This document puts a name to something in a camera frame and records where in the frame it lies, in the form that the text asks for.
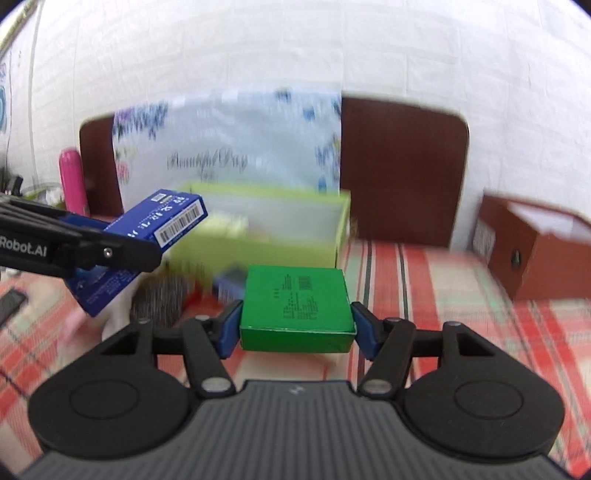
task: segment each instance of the brown box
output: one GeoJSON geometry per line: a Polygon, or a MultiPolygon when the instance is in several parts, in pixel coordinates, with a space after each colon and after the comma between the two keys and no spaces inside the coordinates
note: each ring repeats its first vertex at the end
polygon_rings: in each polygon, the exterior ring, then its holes
{"type": "Polygon", "coordinates": [[[512,300],[591,297],[591,224],[575,212],[484,195],[472,248],[512,300]]]}

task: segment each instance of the checkered bedspread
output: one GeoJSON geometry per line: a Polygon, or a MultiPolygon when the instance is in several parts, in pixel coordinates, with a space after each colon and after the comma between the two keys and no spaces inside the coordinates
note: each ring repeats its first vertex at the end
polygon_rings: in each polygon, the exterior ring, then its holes
{"type": "MultiPolygon", "coordinates": [[[[378,317],[406,317],[423,329],[458,320],[544,377],[566,405],[552,458],[574,476],[591,467],[588,301],[512,304],[476,258],[442,249],[356,242],[347,248],[341,267],[350,299],[363,302],[378,317]]],[[[56,349],[61,321],[74,306],[60,280],[24,274],[2,283],[0,292],[12,284],[28,293],[30,303],[0,332],[0,460],[20,471],[41,454],[27,422],[27,398],[80,350],[58,354],[56,349]]],[[[159,365],[186,381],[180,358],[162,356],[159,365]]],[[[369,362],[356,345],[344,355],[237,348],[225,366],[238,386],[246,378],[348,378],[356,384],[369,362]]],[[[411,379],[435,367],[436,359],[418,359],[411,379]]]]}

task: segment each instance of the circular pad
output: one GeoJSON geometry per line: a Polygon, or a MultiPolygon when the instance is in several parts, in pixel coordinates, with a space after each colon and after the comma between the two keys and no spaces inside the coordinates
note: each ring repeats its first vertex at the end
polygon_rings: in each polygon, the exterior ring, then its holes
{"type": "Polygon", "coordinates": [[[133,357],[94,356],[41,385],[29,421],[45,449],[88,459],[116,459],[172,437],[190,411],[174,377],[133,357]]]}
{"type": "Polygon", "coordinates": [[[404,410],[427,440],[478,461],[548,453],[564,419],[562,400],[548,383],[520,365],[484,358],[419,378],[406,392],[404,410]]]}

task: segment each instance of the black remote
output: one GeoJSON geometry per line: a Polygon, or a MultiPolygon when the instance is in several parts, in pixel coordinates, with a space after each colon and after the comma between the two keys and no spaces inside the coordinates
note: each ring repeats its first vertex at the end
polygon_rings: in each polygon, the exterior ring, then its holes
{"type": "Polygon", "coordinates": [[[11,288],[0,298],[0,328],[18,312],[26,301],[27,295],[16,288],[11,288]]]}

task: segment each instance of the pink bottle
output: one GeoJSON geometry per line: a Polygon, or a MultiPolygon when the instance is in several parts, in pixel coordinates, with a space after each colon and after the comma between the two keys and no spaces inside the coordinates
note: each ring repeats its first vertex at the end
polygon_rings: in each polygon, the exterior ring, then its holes
{"type": "Polygon", "coordinates": [[[89,216],[86,188],[84,187],[84,174],[82,172],[82,159],[78,150],[66,148],[60,154],[61,187],[64,190],[66,209],[78,215],[89,216]]]}

